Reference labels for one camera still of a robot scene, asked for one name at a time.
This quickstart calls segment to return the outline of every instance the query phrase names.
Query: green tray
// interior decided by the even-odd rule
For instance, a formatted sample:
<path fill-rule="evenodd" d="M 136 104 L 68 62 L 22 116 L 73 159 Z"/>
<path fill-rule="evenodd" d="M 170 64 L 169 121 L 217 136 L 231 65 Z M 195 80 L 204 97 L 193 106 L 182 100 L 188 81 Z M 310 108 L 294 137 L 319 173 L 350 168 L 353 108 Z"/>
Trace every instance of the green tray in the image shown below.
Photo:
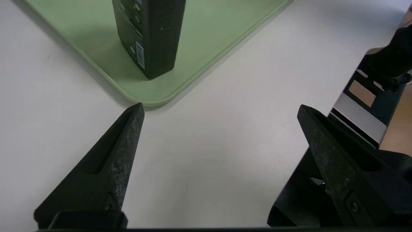
<path fill-rule="evenodd" d="M 25 0 L 117 90 L 156 107 L 171 101 L 289 0 L 187 0 L 175 68 L 148 80 L 117 35 L 111 0 Z"/>

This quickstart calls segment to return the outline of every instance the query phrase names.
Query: screw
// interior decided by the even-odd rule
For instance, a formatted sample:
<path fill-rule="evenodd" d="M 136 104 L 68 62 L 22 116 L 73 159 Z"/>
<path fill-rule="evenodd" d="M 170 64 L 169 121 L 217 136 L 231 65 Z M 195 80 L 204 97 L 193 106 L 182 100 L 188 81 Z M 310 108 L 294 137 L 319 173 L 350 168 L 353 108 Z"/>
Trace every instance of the screw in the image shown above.
<path fill-rule="evenodd" d="M 353 212 L 355 212 L 355 213 L 359 212 L 359 207 L 356 204 L 356 202 L 352 202 L 351 206 L 352 206 L 352 211 Z"/>

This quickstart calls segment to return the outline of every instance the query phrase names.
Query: wooden surface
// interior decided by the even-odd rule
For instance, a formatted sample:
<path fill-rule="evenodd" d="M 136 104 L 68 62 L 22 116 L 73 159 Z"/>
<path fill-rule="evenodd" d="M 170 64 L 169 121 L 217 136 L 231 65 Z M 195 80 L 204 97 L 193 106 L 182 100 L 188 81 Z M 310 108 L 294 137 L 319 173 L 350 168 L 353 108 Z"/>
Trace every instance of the wooden surface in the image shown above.
<path fill-rule="evenodd" d="M 412 156 L 412 85 L 408 85 L 400 99 L 381 150 L 400 152 Z"/>

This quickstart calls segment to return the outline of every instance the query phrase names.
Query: walkie-talkie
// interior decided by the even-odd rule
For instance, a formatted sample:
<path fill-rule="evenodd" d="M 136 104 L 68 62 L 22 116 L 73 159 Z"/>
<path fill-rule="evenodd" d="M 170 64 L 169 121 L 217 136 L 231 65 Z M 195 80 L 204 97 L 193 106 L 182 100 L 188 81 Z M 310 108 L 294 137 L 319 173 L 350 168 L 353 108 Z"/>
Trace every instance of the walkie-talkie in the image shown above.
<path fill-rule="evenodd" d="M 120 41 L 149 79 L 175 65 L 186 0 L 112 0 Z"/>

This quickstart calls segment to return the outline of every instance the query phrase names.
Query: barcode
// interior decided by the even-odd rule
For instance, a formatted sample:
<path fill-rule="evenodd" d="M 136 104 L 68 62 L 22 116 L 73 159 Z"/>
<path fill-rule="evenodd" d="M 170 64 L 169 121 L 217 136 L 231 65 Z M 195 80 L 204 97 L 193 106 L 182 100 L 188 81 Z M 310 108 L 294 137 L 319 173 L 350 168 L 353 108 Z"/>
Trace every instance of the barcode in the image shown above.
<path fill-rule="evenodd" d="M 136 41 L 136 51 L 137 51 L 137 62 L 145 69 L 145 50 L 143 47 Z"/>

